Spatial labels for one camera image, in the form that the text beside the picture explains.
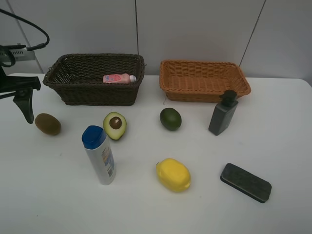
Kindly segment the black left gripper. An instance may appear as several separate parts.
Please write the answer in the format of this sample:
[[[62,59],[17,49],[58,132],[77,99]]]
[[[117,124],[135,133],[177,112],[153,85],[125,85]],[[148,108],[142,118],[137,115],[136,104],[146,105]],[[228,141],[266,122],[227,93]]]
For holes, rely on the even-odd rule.
[[[7,76],[0,67],[0,98],[14,97],[13,102],[22,111],[29,124],[34,122],[32,107],[33,90],[40,90],[38,77]]]

